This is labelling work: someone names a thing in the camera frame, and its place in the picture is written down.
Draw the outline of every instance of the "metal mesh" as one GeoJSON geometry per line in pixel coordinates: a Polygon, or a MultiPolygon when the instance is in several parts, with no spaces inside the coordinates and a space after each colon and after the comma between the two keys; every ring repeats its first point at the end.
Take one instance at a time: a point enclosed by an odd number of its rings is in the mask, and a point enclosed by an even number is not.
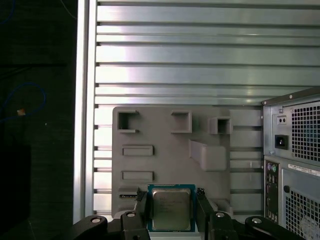
{"type": "Polygon", "coordinates": [[[291,191],[285,197],[285,225],[306,240],[320,240],[320,203],[291,191]]]}
{"type": "Polygon", "coordinates": [[[320,106],[296,108],[291,120],[294,156],[320,162],[320,106]]]}

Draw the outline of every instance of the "rectangular slot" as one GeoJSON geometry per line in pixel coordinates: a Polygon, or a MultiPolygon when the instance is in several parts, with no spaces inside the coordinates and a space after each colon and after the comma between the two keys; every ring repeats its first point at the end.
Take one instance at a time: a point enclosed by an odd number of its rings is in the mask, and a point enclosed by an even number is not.
{"type": "Polygon", "coordinates": [[[123,156],[152,156],[154,154],[154,147],[152,145],[123,145],[123,156]]]}
{"type": "Polygon", "coordinates": [[[137,129],[131,128],[131,120],[139,115],[139,112],[136,110],[126,110],[118,112],[118,127],[117,130],[120,133],[137,133],[137,129]]]}
{"type": "Polygon", "coordinates": [[[231,134],[233,126],[229,116],[218,116],[209,119],[209,134],[231,134]]]}
{"type": "Polygon", "coordinates": [[[172,134],[190,134],[192,133],[192,112],[189,110],[173,110],[171,112],[172,134]]]}
{"type": "Polygon", "coordinates": [[[189,157],[205,172],[223,172],[227,169],[227,154],[223,146],[208,146],[189,140],[189,157]]]}
{"type": "Polygon", "coordinates": [[[135,199],[138,196],[138,187],[121,187],[119,189],[119,198],[121,199],[135,199]]]}
{"type": "Polygon", "coordinates": [[[289,149],[289,137],[287,135],[275,135],[274,136],[274,147],[276,149],[289,149]]]}
{"type": "Polygon", "coordinates": [[[122,180],[134,183],[152,183],[154,180],[153,171],[123,171],[122,180]]]}

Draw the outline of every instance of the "silver panel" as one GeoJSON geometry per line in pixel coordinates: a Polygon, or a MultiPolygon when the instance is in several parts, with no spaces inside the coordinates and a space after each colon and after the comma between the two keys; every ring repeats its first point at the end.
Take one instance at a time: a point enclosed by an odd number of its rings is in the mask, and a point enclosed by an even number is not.
{"type": "Polygon", "coordinates": [[[110,211],[111,209],[111,193],[95,193],[93,195],[94,211],[110,211]]]}
{"type": "MultiPolygon", "coordinates": [[[[100,182],[93,172],[111,170],[107,129],[113,107],[259,106],[264,99],[320,85],[317,0],[99,2],[103,6],[97,9],[96,1],[84,0],[78,9],[75,222],[94,208],[111,211],[104,202],[110,198],[101,200],[107,189],[96,189],[101,197],[93,197],[94,183],[100,182]]],[[[248,122],[249,128],[260,126],[257,119],[248,122]]],[[[246,126],[244,120],[235,124],[246,126]]],[[[232,159],[244,164],[261,158],[254,152],[259,149],[251,149],[258,144],[239,144],[236,138],[237,133],[231,138],[232,159]]]]}
{"type": "MultiPolygon", "coordinates": [[[[121,3],[122,0],[98,0],[101,3],[121,3]]],[[[137,0],[126,0],[126,2],[136,3],[137,0]]],[[[142,3],[163,3],[163,0],[140,0],[142,3]]],[[[318,6],[320,3],[318,0],[166,0],[166,3],[197,3],[197,4],[255,4],[255,5],[313,5],[318,6]]]]}
{"type": "Polygon", "coordinates": [[[86,140],[86,85],[88,53],[88,1],[78,3],[77,12],[77,47],[76,47],[76,87],[74,118],[74,167],[73,167],[73,223],[85,216],[85,148],[86,140]]]}
{"type": "Polygon", "coordinates": [[[176,6],[99,6],[98,22],[313,25],[317,10],[176,6]]]}
{"type": "Polygon", "coordinates": [[[96,96],[95,104],[177,104],[177,105],[258,105],[265,98],[259,97],[194,97],[187,96],[96,96]]]}
{"type": "MultiPolygon", "coordinates": [[[[148,85],[126,85],[119,86],[118,84],[99,84],[96,87],[95,94],[97,96],[175,96],[175,97],[232,97],[240,98],[241,96],[256,97],[256,96],[279,96],[292,93],[300,90],[300,87],[228,87],[212,85],[185,85],[181,88],[180,85],[155,84],[148,85]]],[[[233,110],[233,124],[236,126],[261,126],[261,111],[260,110],[233,110]]]]}
{"type": "MultiPolygon", "coordinates": [[[[96,82],[110,84],[192,84],[192,85],[250,85],[316,86],[320,71],[312,67],[167,67],[167,66],[98,66],[96,82]]],[[[303,88],[288,89],[297,92],[303,88]]]]}
{"type": "Polygon", "coordinates": [[[94,175],[94,189],[111,190],[111,172],[95,172],[94,175]]]}
{"type": "Polygon", "coordinates": [[[88,29],[88,56],[87,56],[87,79],[86,86],[86,122],[85,122],[85,208],[84,216],[90,216],[94,208],[94,142],[95,142],[95,85],[93,80],[96,76],[95,59],[96,52],[92,51],[96,45],[96,16],[97,2],[89,1],[89,29],[88,29]]]}
{"type": "Polygon", "coordinates": [[[319,55],[319,48],[165,45],[96,47],[96,61],[100,63],[319,66],[319,55]]]}
{"type": "Polygon", "coordinates": [[[166,36],[168,39],[173,36],[186,37],[229,37],[229,38],[286,38],[288,41],[298,37],[299,39],[318,39],[320,37],[320,30],[317,28],[259,28],[252,26],[140,26],[140,25],[98,25],[96,33],[99,36],[166,36]]]}

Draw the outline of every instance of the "sticker label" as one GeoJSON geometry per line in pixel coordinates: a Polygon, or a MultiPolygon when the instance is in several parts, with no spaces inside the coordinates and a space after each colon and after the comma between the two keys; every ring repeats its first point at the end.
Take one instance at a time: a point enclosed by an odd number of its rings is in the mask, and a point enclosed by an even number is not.
{"type": "Polygon", "coordinates": [[[309,168],[305,168],[305,167],[301,167],[301,166],[296,166],[296,165],[292,165],[292,164],[288,164],[288,168],[290,169],[294,169],[306,174],[311,174],[311,175],[315,175],[317,177],[320,177],[320,171],[315,171],[309,168]]]}

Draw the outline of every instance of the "metal louvered panel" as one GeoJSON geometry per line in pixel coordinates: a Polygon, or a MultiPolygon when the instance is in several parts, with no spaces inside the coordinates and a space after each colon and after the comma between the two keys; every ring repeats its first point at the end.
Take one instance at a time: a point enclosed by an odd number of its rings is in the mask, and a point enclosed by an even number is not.
{"type": "Polygon", "coordinates": [[[291,117],[293,157],[320,162],[320,103],[296,105],[291,117]]]}
{"type": "Polygon", "coordinates": [[[113,107],[259,105],[320,85],[317,0],[81,2],[75,222],[111,210],[101,176],[111,170],[113,107]]]}
{"type": "Polygon", "coordinates": [[[307,240],[320,240],[320,203],[292,190],[285,197],[285,226],[307,240]]]}

